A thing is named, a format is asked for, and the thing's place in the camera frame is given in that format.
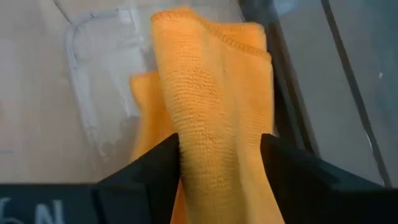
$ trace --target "folded cloth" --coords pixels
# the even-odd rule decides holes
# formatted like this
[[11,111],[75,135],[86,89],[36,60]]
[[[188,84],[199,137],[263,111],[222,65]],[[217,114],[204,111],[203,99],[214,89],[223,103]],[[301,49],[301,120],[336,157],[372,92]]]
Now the folded cloth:
[[176,9],[152,16],[152,36],[159,72],[131,78],[142,110],[133,159],[175,131],[188,222],[283,223],[260,154],[274,116],[263,28]]

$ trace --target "black plastic part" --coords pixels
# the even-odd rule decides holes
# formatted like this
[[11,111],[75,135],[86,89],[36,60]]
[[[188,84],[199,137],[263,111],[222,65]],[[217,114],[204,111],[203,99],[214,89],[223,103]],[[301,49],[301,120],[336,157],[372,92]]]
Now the black plastic part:
[[263,134],[264,168],[286,224],[398,223],[398,190],[341,170]]
[[98,184],[0,185],[0,223],[170,223],[180,178],[178,135]]

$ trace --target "beige surface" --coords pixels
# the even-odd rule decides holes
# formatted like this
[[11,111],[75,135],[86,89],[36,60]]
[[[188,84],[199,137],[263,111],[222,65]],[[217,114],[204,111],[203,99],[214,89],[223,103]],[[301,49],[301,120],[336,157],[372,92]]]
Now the beige surface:
[[0,182],[96,180],[51,0],[0,2]]

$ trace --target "orange microfiber cloth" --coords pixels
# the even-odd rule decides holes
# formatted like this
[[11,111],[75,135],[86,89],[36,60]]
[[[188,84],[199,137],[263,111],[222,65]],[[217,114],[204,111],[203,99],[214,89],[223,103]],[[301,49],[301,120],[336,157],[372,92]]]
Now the orange microfiber cloth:
[[274,124],[263,28],[176,9],[152,16],[152,35],[159,72],[131,78],[142,110],[132,158],[178,133],[184,194],[172,223],[185,207],[189,223],[283,223],[260,154]]

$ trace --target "microfiber cloth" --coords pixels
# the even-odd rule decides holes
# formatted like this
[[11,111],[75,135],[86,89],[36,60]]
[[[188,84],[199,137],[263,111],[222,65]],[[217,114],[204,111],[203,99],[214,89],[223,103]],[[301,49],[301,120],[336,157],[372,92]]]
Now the microfiber cloth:
[[152,16],[152,38],[159,71],[131,78],[142,111],[132,159],[178,133],[172,223],[283,223],[260,153],[274,125],[264,29],[176,9]]

